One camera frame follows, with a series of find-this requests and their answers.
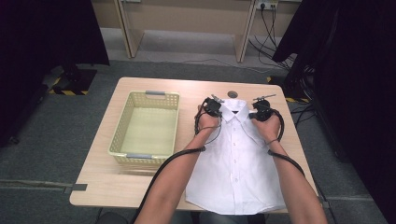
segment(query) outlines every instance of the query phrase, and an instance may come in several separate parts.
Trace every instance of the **black curtain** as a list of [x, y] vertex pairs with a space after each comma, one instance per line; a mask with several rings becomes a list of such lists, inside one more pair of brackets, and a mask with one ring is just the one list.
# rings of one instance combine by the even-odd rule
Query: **black curtain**
[[274, 56], [298, 53], [286, 86], [315, 68], [309, 75], [325, 127], [389, 223], [396, 223], [395, 8], [393, 0], [304, 0]]
[[91, 1], [0, 1], [1, 140], [44, 75], [75, 63], [109, 64]]

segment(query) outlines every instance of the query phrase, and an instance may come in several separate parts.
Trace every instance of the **shirt collar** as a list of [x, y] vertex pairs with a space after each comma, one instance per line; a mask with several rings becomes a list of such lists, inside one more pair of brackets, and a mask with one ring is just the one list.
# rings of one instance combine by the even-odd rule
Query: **shirt collar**
[[230, 121], [236, 117], [240, 122], [245, 121], [248, 118], [248, 104], [246, 101], [237, 99], [226, 99], [221, 103], [219, 111], [222, 113], [222, 117], [225, 121]]

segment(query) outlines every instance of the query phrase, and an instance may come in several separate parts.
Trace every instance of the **plastic basket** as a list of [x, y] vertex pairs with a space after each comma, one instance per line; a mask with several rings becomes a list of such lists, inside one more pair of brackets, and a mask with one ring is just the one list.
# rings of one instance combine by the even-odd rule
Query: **plastic basket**
[[179, 94], [132, 91], [108, 153], [136, 169], [158, 169], [174, 153]]

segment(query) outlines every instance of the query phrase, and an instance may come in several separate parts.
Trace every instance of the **power outlet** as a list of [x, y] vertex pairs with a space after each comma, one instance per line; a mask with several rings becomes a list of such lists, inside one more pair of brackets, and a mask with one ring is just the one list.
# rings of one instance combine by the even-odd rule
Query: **power outlet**
[[276, 10], [278, 0], [257, 0], [256, 8], [262, 10], [262, 4], [265, 4], [264, 10]]

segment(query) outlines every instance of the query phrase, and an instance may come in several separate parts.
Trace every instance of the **white shirt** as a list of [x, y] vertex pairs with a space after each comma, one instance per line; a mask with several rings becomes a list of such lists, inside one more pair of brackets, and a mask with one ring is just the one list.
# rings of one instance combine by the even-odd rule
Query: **white shirt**
[[221, 128], [208, 142], [219, 136], [200, 154], [186, 187], [186, 200], [222, 215], [253, 215], [286, 207], [274, 161], [248, 118], [247, 102], [224, 101]]

